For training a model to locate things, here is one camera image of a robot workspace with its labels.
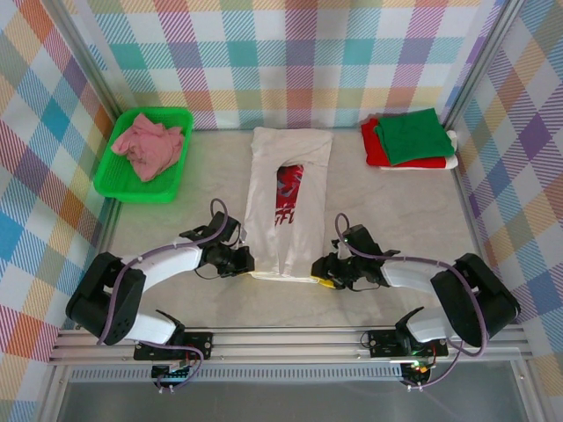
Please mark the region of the aluminium mounting rail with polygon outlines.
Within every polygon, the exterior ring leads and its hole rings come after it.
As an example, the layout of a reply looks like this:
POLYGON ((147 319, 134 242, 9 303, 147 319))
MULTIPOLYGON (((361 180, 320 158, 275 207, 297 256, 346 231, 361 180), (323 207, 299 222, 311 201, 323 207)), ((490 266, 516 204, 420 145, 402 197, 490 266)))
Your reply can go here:
MULTIPOLYGON (((195 328, 191 331, 213 333, 211 354, 204 364, 330 364, 390 361, 403 363, 431 362, 429 357, 400 356, 370 358, 365 331, 390 329, 390 326, 368 327, 243 327, 195 328)), ((96 346, 98 341, 86 330, 63 330, 55 341, 49 365, 176 365, 179 360, 135 360, 137 345, 123 340, 116 346, 96 346)), ((509 325, 497 334, 485 352, 475 360, 518 360, 531 358, 530 345, 523 328, 509 325)))

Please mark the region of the aluminium frame post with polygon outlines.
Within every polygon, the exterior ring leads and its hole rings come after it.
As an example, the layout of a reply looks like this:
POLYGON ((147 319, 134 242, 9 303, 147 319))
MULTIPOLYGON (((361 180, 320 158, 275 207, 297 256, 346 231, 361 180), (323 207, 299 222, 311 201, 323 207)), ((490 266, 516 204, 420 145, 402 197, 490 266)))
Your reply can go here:
MULTIPOLYGON (((102 72, 94 60, 89 48, 84 43, 80 32, 75 26, 68 8, 63 0, 41 0, 49 16, 53 19, 56 28, 61 32, 62 37, 68 44, 69 49, 75 57, 79 67, 84 72, 88 82, 95 90, 101 105, 107 112, 110 121, 114 124, 120 116, 121 110, 106 83, 102 72)), ((113 234, 121 211, 121 203, 116 199, 105 199, 102 207, 104 217, 102 228, 99 231, 99 238, 95 253, 107 251, 113 241, 113 234)))
MULTIPOLYGON (((468 56, 463 61, 461 82, 451 96, 451 105, 445 112, 445 126, 462 133, 457 126, 463 113, 500 48, 509 27, 522 9, 524 0, 483 0, 491 7, 487 18, 479 18, 470 29, 476 32, 469 42, 468 56)), ((493 274, 483 259, 483 247, 477 236, 477 223, 468 189, 463 187, 461 169, 452 172, 466 224, 476 253, 466 253, 458 258, 454 271, 445 270, 433 278, 437 294, 446 316, 458 333, 478 337, 482 331, 488 337, 512 323, 520 312, 516 298, 509 293, 501 280, 493 274)))

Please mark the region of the white t-shirt with red print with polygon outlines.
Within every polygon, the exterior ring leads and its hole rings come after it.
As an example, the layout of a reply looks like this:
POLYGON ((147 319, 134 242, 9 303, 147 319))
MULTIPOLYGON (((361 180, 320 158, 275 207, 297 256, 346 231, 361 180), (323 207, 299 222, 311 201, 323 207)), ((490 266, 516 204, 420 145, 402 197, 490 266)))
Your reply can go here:
POLYGON ((318 283, 333 133, 256 127, 245 208, 245 245, 259 280, 318 283))

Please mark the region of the green plastic basket tray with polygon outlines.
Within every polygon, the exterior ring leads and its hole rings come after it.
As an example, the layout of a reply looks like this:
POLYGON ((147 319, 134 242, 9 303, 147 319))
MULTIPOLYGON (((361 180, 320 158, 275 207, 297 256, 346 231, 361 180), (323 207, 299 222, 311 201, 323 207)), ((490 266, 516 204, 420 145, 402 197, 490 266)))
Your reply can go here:
POLYGON ((107 198, 134 203, 168 203, 174 200, 179 189, 189 139, 194 124, 193 115, 180 107, 137 107, 124 112, 115 122, 106 150, 94 177, 96 191, 107 198), (149 182, 142 182, 131 163, 124 156, 111 151, 117 137, 132 126, 140 113, 154 123, 166 128, 181 127, 185 136, 179 161, 149 182))

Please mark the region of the crumpled pink t-shirt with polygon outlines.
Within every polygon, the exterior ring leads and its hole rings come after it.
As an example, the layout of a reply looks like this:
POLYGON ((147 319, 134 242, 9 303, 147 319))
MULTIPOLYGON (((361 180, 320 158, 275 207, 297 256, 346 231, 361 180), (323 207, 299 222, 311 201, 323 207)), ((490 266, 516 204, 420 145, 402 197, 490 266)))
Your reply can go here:
POLYGON ((137 177, 149 182, 179 161, 184 140, 181 127, 166 128, 140 113, 117 137, 111 151, 126 157, 137 177))

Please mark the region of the grey metal shelf panel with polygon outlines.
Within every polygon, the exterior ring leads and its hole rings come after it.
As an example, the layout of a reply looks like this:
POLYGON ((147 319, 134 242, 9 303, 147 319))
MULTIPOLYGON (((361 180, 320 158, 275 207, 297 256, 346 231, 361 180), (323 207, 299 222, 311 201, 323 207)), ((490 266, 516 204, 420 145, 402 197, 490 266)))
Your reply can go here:
POLYGON ((434 387, 398 381, 190 382, 56 377, 40 422, 552 422, 520 362, 462 362, 434 387))

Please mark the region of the folded green t-shirt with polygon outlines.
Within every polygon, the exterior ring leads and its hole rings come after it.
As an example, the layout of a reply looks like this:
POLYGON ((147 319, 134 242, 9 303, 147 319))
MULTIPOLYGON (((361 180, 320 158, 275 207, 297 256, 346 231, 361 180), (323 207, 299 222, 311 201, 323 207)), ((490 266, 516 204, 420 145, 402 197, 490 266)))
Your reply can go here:
POLYGON ((434 108, 382 117, 374 132, 392 166, 456 151, 434 108))

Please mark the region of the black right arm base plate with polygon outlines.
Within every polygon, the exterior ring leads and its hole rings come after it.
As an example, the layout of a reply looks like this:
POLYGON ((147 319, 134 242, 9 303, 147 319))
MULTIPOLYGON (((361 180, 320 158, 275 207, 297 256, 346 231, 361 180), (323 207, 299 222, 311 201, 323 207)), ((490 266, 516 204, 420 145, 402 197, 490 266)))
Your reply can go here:
POLYGON ((426 343, 418 342, 412 335, 396 330, 367 331, 367 342, 371 358, 403 357, 448 357, 449 349, 443 339, 426 343))

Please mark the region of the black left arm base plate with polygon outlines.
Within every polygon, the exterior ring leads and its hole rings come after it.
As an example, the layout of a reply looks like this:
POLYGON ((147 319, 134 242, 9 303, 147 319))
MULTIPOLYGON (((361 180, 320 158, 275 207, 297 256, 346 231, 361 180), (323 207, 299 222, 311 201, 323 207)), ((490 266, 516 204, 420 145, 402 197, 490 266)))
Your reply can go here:
POLYGON ((187 351, 186 347, 198 349, 203 354, 203 359, 208 360, 211 356, 213 346, 213 334, 208 331, 197 332, 178 332, 164 347, 150 346, 147 343, 140 343, 135 346, 134 360, 190 360, 197 359, 196 352, 187 351))

